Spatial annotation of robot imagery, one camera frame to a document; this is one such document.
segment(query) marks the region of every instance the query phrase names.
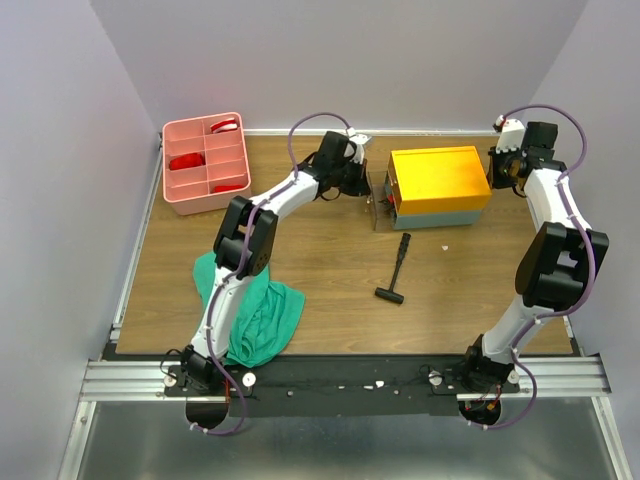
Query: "mallet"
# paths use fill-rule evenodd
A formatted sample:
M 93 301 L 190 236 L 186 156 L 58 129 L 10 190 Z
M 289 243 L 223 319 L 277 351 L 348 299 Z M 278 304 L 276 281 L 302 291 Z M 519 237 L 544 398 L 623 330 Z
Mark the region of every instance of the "mallet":
M 403 233 L 402 240 L 400 240 L 400 246 L 398 247 L 398 259 L 396 260 L 396 269 L 393 272 L 393 278 L 391 279 L 391 285 L 389 286 L 389 289 L 386 290 L 380 287 L 376 288 L 376 297 L 384 298 L 385 300 L 389 300 L 390 302 L 397 303 L 398 305 L 401 305 L 402 302 L 404 302 L 404 296 L 394 292 L 393 287 L 395 287 L 396 285 L 398 272 L 400 271 L 400 265 L 402 265 L 404 256 L 407 254 L 407 249 L 409 248 L 409 240 L 411 240 L 411 235 L 408 233 Z

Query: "wooden table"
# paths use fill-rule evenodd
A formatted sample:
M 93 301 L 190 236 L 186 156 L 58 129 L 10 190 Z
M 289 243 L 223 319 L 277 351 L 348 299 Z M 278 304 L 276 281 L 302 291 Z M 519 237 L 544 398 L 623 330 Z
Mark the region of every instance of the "wooden table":
M 299 159 L 320 137 L 296 137 Z M 485 168 L 496 137 L 378 137 L 370 171 L 392 149 L 475 145 Z M 283 137 L 248 137 L 253 193 L 291 168 Z M 181 217 L 157 192 L 124 317 L 119 353 L 164 353 L 188 344 L 202 315 L 194 261 L 212 248 L 224 211 Z M 490 329 L 514 296 L 514 275 L 534 228 L 525 200 L 495 191 L 470 227 L 414 230 L 397 291 L 401 306 L 374 297 L 388 286 L 401 232 L 374 233 L 366 199 L 318 200 L 278 225 L 271 278 L 301 290 L 306 304 L 285 353 L 461 353 Z M 569 353 L 561 320 L 529 353 Z

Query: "wall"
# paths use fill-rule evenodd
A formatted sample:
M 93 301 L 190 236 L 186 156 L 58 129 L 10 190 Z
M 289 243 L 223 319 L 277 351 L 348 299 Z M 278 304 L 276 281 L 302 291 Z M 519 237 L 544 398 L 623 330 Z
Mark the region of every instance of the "wall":
M 86 0 L 0 3 L 0 465 L 57 476 L 157 134 Z
M 91 2 L 156 127 L 333 110 L 359 128 L 488 130 L 531 99 L 586 0 Z
M 593 228 L 609 235 L 611 246 L 593 297 L 572 323 L 587 353 L 602 355 L 620 435 L 637 476 L 639 17 L 638 2 L 591 0 L 534 96 L 534 102 L 554 103 L 572 112 L 589 138 L 590 153 L 572 178 L 572 191 Z M 579 151 L 578 137 L 567 123 L 560 129 L 556 158 L 570 163 Z

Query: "cloth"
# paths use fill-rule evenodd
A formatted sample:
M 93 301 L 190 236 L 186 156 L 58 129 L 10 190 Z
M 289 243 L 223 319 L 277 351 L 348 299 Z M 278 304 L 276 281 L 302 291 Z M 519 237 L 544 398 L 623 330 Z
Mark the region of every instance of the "cloth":
M 213 290 L 215 253 L 196 260 L 193 279 L 203 309 Z M 269 280 L 269 267 L 253 279 L 231 327 L 227 363 L 263 365 L 280 353 L 293 337 L 304 308 L 304 294 Z

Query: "pink compartment tray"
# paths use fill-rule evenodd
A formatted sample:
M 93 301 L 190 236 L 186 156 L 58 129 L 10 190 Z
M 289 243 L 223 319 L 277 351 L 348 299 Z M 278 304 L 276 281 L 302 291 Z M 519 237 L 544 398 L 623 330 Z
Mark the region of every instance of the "pink compartment tray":
M 234 119 L 237 130 L 211 133 L 211 126 Z M 167 123 L 162 129 L 162 192 L 179 215 L 226 208 L 236 195 L 251 196 L 251 175 L 244 142 L 242 118 L 221 113 Z M 187 153 L 199 153 L 200 167 L 169 170 L 169 163 Z M 213 193 L 216 187 L 236 190 Z

